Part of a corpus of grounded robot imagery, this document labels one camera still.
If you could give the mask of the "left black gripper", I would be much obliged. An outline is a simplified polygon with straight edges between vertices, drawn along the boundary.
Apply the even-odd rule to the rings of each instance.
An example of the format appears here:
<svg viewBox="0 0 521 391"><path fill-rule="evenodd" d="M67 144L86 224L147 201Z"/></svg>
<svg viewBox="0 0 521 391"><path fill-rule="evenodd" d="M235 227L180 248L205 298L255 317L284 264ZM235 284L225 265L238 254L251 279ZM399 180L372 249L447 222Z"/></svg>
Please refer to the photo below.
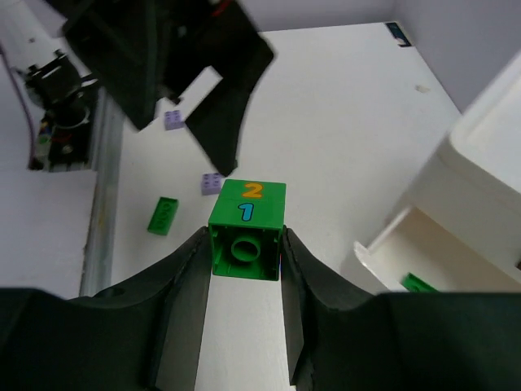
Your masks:
<svg viewBox="0 0 521 391"><path fill-rule="evenodd" d="M75 1L62 31L140 130L159 99L179 103L211 68L221 80L186 125L219 174L234 172L250 96L274 59L239 2Z"/></svg>

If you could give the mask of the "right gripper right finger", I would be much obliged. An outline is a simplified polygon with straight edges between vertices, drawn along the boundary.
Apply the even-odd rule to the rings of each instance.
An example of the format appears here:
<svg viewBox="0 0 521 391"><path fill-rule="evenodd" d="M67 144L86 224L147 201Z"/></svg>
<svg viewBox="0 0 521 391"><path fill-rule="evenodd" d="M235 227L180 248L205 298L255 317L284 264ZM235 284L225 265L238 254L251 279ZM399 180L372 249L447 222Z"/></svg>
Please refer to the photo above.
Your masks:
<svg viewBox="0 0 521 391"><path fill-rule="evenodd" d="M289 381L298 390L517 390L514 293L372 295L282 233Z"/></svg>

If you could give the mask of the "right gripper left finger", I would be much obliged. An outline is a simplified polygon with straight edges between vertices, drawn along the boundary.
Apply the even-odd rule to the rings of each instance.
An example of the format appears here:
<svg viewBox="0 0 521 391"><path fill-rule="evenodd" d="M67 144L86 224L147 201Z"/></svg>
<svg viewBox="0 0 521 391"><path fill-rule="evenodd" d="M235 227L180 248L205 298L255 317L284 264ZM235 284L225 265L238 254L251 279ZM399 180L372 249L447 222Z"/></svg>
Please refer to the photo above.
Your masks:
<svg viewBox="0 0 521 391"><path fill-rule="evenodd" d="M211 277L207 228L92 297L1 291L4 390L192 390Z"/></svg>

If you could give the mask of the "green lego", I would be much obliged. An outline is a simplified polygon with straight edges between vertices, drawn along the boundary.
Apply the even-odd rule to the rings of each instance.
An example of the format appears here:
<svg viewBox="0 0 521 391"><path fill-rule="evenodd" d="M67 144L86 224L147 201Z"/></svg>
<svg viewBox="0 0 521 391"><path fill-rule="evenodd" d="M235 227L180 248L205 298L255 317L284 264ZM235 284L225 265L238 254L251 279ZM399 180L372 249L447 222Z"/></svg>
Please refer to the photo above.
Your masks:
<svg viewBox="0 0 521 391"><path fill-rule="evenodd" d="M401 280L401 285L409 292L436 292L430 284L412 273L408 273Z"/></svg>

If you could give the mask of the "white three-drawer cabinet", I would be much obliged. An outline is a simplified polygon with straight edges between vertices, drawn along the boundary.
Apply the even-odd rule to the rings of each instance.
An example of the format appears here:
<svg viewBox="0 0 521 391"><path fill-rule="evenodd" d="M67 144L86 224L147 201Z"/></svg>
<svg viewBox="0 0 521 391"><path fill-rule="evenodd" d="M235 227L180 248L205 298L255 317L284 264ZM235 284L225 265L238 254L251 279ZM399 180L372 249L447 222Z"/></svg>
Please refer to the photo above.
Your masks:
<svg viewBox="0 0 521 391"><path fill-rule="evenodd" d="M520 270L518 55L456 121L407 197L487 260Z"/></svg>

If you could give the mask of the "white drawer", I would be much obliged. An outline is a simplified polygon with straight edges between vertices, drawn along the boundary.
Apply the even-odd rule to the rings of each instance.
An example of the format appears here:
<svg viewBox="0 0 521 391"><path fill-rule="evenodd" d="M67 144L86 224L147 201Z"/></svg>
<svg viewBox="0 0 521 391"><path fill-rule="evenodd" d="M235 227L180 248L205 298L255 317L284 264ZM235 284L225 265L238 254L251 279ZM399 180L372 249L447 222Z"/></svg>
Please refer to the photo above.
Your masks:
<svg viewBox="0 0 521 391"><path fill-rule="evenodd" d="M354 257L381 290L404 291L408 275L439 292L520 292L520 277L496 266L420 209L408 207Z"/></svg>

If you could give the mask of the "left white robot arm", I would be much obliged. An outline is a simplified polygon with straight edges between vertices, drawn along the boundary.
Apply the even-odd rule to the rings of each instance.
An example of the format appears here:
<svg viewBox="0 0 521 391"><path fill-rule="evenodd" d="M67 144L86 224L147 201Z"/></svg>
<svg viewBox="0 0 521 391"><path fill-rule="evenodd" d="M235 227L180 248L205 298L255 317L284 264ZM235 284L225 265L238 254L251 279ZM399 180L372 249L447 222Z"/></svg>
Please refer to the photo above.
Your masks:
<svg viewBox="0 0 521 391"><path fill-rule="evenodd" d="M136 129L161 99L180 103L200 73L217 85L186 125L223 176L237 166L249 99L274 60L269 43L237 1L53 1L65 21L52 37L23 1L1 4L1 42L37 104L61 126L87 114L75 55Z"/></svg>

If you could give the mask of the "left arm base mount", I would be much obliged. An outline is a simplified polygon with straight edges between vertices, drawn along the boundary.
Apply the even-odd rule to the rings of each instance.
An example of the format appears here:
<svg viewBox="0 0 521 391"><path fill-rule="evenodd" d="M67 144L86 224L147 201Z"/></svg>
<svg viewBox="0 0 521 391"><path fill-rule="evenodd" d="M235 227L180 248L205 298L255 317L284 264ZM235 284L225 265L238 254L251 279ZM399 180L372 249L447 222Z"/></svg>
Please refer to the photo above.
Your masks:
<svg viewBox="0 0 521 391"><path fill-rule="evenodd" d="M98 92L84 93L81 101L86 109L77 125L60 127L49 116L42 118L33 156L29 158L30 170L59 172L90 166Z"/></svg>

